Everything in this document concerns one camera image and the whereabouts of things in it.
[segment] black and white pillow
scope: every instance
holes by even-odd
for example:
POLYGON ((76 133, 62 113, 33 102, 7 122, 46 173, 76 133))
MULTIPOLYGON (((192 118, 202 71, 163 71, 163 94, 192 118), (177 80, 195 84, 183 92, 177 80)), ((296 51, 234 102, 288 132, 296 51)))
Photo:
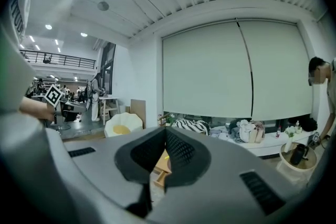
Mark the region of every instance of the black and white pillow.
POLYGON ((210 135, 210 126, 205 121, 176 120, 172 127, 178 127, 196 133, 205 133, 210 135))

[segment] potted plant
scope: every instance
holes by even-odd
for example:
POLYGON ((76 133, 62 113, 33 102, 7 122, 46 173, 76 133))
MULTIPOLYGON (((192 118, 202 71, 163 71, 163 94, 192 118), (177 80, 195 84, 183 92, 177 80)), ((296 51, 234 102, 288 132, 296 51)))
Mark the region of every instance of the potted plant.
POLYGON ((166 118, 166 126, 171 126, 173 125, 175 121, 175 115, 174 114, 170 114, 167 118, 166 118))
POLYGON ((287 127, 285 129, 285 133, 288 135, 288 140, 285 145, 285 152, 287 153, 289 151, 290 146, 292 145, 293 137, 296 133, 295 127, 294 126, 287 127))

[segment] yellow cushion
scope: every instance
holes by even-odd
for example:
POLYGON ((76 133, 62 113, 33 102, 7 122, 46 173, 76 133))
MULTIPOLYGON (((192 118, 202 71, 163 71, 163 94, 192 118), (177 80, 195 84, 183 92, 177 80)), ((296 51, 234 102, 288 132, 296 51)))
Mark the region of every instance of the yellow cushion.
POLYGON ((124 125, 113 126, 113 132, 116 134, 129 134, 131 131, 124 125))

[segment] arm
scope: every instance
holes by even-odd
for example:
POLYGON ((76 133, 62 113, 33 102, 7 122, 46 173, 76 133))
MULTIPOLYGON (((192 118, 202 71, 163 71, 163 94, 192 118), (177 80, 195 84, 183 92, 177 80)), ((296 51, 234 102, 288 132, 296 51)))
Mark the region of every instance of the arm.
POLYGON ((335 117, 336 117, 335 107, 334 107, 332 101, 330 100, 329 96, 328 96, 328 105, 329 105, 330 115, 329 115, 327 123, 326 123, 326 125, 325 125, 325 127, 324 127, 324 129, 323 129, 323 131, 320 135, 321 140, 323 140, 324 137, 328 134, 329 130, 332 127, 332 124, 334 123, 335 117))
POLYGON ((54 121, 55 109, 52 105, 23 97, 20 111, 41 120, 54 121))
POLYGON ((101 94, 102 90, 99 89, 99 87, 98 87, 98 81, 97 81, 96 79, 94 79, 94 80, 92 81, 92 88, 93 88, 93 90, 94 90, 95 92, 101 94))
POLYGON ((325 125, 325 127, 324 127, 324 129, 323 129, 323 131, 321 133, 321 136, 320 136, 321 140, 323 140, 324 137, 328 134, 329 130, 332 127, 332 124, 334 123, 335 117, 336 117, 335 113, 331 113, 329 115, 327 123, 326 123, 326 125, 325 125))

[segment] white chair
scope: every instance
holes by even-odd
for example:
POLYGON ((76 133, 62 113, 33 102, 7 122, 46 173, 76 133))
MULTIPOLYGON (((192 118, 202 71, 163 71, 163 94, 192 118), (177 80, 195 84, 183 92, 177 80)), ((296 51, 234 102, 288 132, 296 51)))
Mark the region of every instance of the white chair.
POLYGON ((106 121, 104 133, 105 137, 112 137, 137 130, 142 130, 142 120, 136 114, 125 112, 116 114, 106 121))

